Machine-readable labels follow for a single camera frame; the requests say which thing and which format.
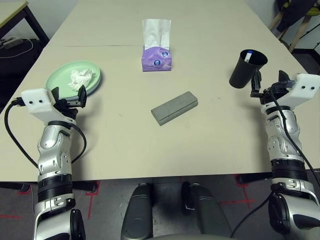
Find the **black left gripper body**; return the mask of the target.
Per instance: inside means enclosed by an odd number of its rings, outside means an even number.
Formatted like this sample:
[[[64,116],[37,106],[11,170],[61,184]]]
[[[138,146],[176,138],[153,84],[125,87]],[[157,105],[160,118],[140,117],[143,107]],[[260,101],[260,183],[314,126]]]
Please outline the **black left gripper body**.
[[[53,107],[57,109],[60,113],[62,113],[65,117],[75,120],[78,114],[77,108],[84,108],[84,100],[78,99],[69,101],[65,98],[58,99],[53,105]]]

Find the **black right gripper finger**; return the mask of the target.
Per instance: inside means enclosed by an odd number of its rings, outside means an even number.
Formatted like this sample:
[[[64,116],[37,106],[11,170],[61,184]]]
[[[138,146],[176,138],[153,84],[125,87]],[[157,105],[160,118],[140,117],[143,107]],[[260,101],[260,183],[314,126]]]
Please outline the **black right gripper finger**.
[[[278,71],[278,82],[280,84],[288,84],[289,81],[290,81],[290,77],[288,76],[288,74],[286,72],[284,72],[283,70],[279,70]]]
[[[260,98],[261,93],[261,81],[262,81],[262,76],[259,70],[256,70],[254,75],[251,78],[251,93],[250,97],[251,98]]]

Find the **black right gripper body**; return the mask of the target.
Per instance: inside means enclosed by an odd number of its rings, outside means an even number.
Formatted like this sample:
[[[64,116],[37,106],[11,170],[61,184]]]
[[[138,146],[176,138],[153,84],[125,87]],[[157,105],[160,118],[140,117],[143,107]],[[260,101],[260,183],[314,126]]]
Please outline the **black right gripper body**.
[[[274,101],[274,99],[278,100],[288,93],[287,85],[284,83],[276,82],[272,84],[271,87],[266,88],[261,97],[260,104],[265,105]]]

